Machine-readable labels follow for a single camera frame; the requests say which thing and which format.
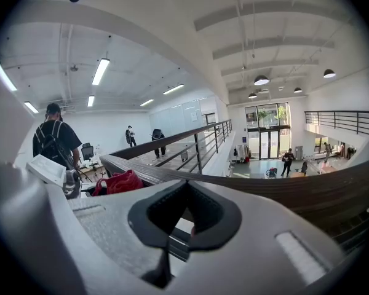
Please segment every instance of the black t-shirt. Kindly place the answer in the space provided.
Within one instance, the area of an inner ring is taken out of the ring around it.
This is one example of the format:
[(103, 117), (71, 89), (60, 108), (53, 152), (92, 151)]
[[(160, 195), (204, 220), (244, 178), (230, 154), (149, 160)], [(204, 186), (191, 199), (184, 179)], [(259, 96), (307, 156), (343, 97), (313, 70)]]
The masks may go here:
[(288, 160), (285, 161), (286, 163), (291, 163), (293, 161), (293, 159), (294, 159), (294, 154), (286, 152), (284, 154), (284, 157), (286, 159), (288, 159)]
[[(42, 133), (44, 136), (51, 135), (52, 130), (54, 129), (54, 123), (56, 120), (48, 120), (42, 123), (39, 128), (41, 128)], [(74, 130), (65, 122), (57, 121), (56, 127), (60, 126), (60, 129), (58, 131), (58, 140), (60, 142), (60, 145), (65, 150), (65, 152), (70, 155), (70, 151), (73, 149), (78, 148), (82, 144), (82, 142), (78, 139), (76, 136)], [(36, 133), (34, 133), (33, 136), (33, 156), (37, 156), (39, 154), (39, 141), (44, 141), (44, 137), (42, 133), (39, 134), (37, 137)]]

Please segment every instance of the black cap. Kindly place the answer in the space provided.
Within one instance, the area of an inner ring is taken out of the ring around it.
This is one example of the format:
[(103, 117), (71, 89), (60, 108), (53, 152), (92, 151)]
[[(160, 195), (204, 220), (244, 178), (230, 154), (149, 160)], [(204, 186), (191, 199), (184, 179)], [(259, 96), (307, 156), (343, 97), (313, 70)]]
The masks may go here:
[(47, 106), (47, 114), (48, 115), (54, 115), (57, 112), (61, 112), (60, 106), (56, 103), (51, 103)]

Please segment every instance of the desk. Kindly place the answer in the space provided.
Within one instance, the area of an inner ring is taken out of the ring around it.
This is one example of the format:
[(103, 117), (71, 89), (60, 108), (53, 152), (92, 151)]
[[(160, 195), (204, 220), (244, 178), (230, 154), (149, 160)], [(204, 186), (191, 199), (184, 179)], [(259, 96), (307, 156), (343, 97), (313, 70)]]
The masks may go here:
[(95, 170), (93, 169), (93, 166), (90, 166), (87, 168), (82, 168), (79, 171), (81, 172), (80, 175), (83, 182), (90, 182), (90, 180), (92, 182), (97, 182), (99, 179), (107, 177), (105, 167), (100, 164), (95, 166)]
[(326, 166), (324, 168), (320, 169), (320, 175), (321, 174), (328, 174), (328, 173), (333, 173), (334, 171), (336, 171), (337, 169), (335, 167), (332, 166)]
[(297, 177), (306, 177), (306, 175), (304, 173), (299, 173), (297, 171), (294, 173), (291, 173), (290, 178), (297, 178)]

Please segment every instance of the white device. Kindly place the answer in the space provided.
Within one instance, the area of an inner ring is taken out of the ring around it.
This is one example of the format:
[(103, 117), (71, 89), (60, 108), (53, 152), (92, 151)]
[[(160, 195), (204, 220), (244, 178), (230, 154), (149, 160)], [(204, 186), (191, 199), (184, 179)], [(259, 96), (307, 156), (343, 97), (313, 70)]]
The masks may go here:
[(63, 187), (66, 176), (66, 168), (53, 160), (38, 154), (32, 160), (27, 162), (26, 169), (31, 171), (47, 184), (56, 184)]

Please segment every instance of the red bag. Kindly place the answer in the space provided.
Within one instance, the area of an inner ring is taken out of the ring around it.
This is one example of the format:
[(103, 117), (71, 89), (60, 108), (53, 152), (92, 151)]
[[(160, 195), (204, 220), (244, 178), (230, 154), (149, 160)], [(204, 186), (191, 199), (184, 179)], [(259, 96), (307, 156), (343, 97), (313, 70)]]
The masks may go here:
[(103, 189), (101, 185), (102, 181), (106, 183), (106, 194), (118, 194), (143, 188), (142, 180), (133, 170), (128, 170), (123, 174), (114, 173), (113, 176), (108, 179), (102, 178), (98, 180), (92, 196), (97, 196)]

